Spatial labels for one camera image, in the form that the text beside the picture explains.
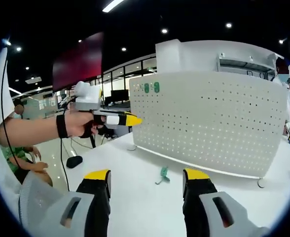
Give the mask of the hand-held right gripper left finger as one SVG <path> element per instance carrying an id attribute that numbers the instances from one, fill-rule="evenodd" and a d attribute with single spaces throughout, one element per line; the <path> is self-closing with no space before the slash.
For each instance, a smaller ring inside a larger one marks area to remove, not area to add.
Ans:
<path id="1" fill-rule="evenodd" d="M 44 237 L 106 237 L 110 215 L 111 171 L 84 176 L 75 192 L 52 204 L 40 223 Z"/>

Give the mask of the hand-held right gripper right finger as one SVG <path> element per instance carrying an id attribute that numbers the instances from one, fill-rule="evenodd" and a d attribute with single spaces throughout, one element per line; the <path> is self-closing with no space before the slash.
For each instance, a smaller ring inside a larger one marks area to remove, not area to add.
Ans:
<path id="1" fill-rule="evenodd" d="M 217 191 L 199 170 L 183 170 L 182 211 L 188 237 L 254 237 L 258 227 L 247 210 L 226 192 Z"/>

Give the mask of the person's left hand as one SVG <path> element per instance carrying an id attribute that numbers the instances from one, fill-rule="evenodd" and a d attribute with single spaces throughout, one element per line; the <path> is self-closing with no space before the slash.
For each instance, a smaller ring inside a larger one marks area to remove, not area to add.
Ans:
<path id="1" fill-rule="evenodd" d="M 82 136 L 85 132 L 85 125 L 88 122 L 93 122 L 89 127 L 92 134 L 98 134 L 98 129 L 103 127 L 101 124 L 94 123 L 94 116 L 91 112 L 67 111 L 65 114 L 65 124 L 68 136 Z"/>

